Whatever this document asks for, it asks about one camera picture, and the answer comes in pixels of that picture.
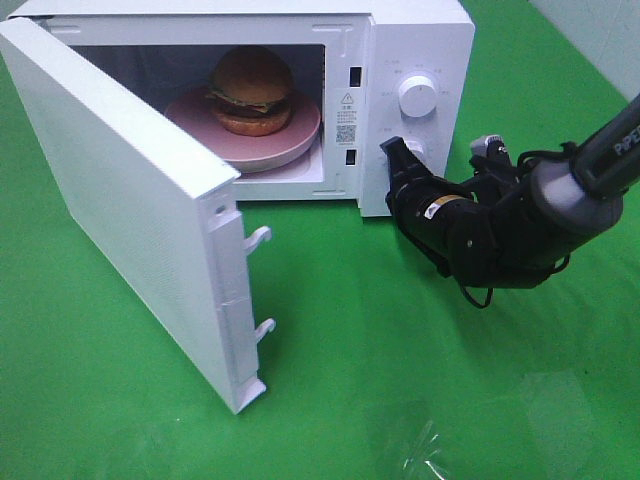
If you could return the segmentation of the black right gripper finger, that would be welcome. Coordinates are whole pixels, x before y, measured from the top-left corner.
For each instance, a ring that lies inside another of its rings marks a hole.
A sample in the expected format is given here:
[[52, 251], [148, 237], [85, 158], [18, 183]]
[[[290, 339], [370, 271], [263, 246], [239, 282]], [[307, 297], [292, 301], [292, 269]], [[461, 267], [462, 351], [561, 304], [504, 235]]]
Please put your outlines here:
[[388, 160], [391, 188], [402, 188], [422, 178], [431, 178], [432, 172], [408, 148], [402, 137], [394, 136], [380, 144]]

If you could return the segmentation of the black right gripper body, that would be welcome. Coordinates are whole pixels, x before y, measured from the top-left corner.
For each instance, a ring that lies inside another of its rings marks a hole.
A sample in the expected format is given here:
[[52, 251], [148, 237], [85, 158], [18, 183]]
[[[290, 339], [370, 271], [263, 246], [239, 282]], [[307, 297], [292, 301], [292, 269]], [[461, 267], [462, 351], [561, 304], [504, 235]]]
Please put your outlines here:
[[392, 175], [386, 203], [400, 232], [430, 260], [438, 273], [451, 275], [448, 236], [460, 211], [475, 207], [469, 195], [433, 175]]

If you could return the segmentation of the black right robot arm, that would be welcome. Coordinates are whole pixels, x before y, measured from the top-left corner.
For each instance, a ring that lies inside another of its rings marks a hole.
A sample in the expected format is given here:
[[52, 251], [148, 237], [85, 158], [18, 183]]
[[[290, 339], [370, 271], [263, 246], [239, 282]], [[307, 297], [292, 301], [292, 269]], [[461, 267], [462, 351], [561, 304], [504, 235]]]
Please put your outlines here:
[[462, 287], [533, 288], [620, 219], [639, 179], [639, 102], [580, 145], [524, 152], [516, 162], [500, 136], [482, 136], [463, 183], [434, 175], [400, 137], [381, 149], [390, 213], [440, 275]]

